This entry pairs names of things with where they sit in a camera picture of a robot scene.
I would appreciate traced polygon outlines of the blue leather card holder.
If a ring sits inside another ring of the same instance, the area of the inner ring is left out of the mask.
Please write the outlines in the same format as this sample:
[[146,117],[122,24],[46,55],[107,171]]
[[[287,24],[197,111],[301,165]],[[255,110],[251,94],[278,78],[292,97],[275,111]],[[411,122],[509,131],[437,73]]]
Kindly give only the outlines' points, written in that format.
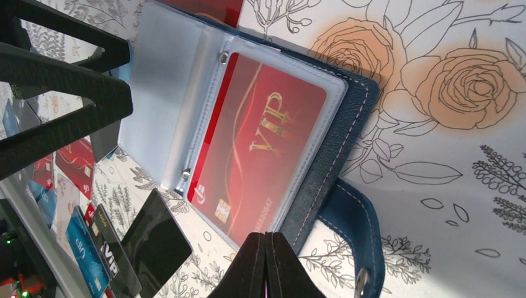
[[374,81],[146,1],[130,87],[119,147],[239,247],[212,297],[321,297],[297,258],[315,220],[350,245],[353,296],[380,295],[375,209],[338,178]]

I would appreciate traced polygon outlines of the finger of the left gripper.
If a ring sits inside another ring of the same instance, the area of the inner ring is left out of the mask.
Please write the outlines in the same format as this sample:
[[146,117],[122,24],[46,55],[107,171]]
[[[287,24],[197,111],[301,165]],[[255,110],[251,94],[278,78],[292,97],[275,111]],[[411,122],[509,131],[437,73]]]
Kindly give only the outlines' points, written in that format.
[[133,111],[126,82],[4,43],[1,82],[44,90],[35,110],[42,123],[1,139],[1,178]]
[[20,21],[27,20],[57,32],[97,45],[104,52],[75,64],[100,73],[130,62],[128,42],[77,20],[39,1],[1,1],[1,42],[29,51],[29,35]]

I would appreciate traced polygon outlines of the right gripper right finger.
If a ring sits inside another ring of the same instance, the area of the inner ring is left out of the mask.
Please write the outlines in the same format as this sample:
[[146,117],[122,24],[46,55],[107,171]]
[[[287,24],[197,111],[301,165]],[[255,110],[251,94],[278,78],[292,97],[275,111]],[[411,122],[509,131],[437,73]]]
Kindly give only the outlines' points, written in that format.
[[324,298],[282,233],[265,234],[267,297]]

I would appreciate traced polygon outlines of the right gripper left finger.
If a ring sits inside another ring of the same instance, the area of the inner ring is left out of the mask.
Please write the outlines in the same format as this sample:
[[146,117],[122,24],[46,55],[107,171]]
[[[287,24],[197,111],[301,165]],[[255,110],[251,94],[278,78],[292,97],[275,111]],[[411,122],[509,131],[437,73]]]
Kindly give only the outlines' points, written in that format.
[[265,297],[265,236],[250,233],[209,298]]

